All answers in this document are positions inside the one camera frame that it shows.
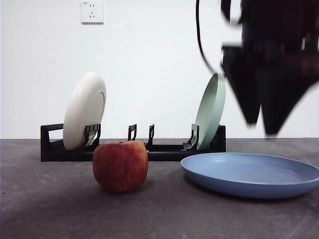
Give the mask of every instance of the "green plate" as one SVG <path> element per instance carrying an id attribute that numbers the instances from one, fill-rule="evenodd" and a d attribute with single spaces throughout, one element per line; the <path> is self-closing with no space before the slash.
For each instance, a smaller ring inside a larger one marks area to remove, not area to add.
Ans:
<path id="1" fill-rule="evenodd" d="M 195 124 L 199 126 L 197 150 L 209 147 L 219 126 L 224 110 L 226 86 L 224 78 L 215 73 L 204 92 Z"/>

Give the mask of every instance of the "dish rack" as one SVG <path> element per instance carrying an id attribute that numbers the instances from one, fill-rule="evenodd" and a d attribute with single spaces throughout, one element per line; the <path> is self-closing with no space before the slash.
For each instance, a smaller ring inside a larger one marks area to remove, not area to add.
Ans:
<path id="1" fill-rule="evenodd" d="M 66 150 L 63 140 L 50 141 L 49 132 L 63 129 L 63 124 L 42 125 L 41 131 L 41 162 L 63 162 L 63 161 L 92 161 L 93 151 L 100 145 L 101 125 L 87 125 L 84 129 L 84 142 L 82 146 L 75 150 Z M 197 150 L 199 139 L 199 126 L 192 124 L 191 136 L 183 144 L 154 144 L 155 125 L 150 125 L 149 138 L 144 143 L 148 153 L 149 161 L 181 161 L 183 158 L 201 153 L 226 152 L 226 127 L 219 125 L 217 132 L 205 150 Z M 97 131 L 96 139 L 87 146 L 89 133 Z M 129 126 L 128 141 L 136 140 L 137 124 Z"/>

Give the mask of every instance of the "black cable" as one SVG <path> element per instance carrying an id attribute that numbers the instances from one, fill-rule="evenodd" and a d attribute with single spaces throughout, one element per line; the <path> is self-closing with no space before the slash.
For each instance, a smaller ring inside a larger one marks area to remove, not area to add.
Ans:
<path id="1" fill-rule="evenodd" d="M 203 48 L 201 46 L 201 40 L 200 40 L 200 26 L 199 26 L 199 0 L 196 0 L 196 28 L 197 28 L 197 42 L 200 50 L 201 57 L 203 58 L 206 66 L 208 67 L 209 71 L 212 74 L 215 74 L 215 70 L 211 67 L 211 65 L 208 63 L 205 54 L 203 52 Z"/>

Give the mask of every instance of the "red apple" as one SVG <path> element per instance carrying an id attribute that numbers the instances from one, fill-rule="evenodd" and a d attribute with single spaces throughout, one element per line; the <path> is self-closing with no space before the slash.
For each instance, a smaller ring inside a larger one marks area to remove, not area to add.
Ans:
<path id="1" fill-rule="evenodd" d="M 93 152 L 94 177 L 110 192 L 127 192 L 141 186 L 148 169 L 146 148 L 139 141 L 104 143 Z"/>

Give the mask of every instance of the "tabletop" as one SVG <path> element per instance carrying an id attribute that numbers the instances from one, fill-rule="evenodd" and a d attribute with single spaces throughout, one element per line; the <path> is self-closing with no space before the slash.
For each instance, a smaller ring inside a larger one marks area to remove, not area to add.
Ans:
<path id="1" fill-rule="evenodd" d="M 319 139 L 228 139 L 227 151 L 319 166 Z M 1 140 L 2 239 L 317 239 L 319 188 L 280 200 L 231 197 L 150 162 L 144 184 L 111 194 L 92 162 L 40 162 L 39 140 Z"/>

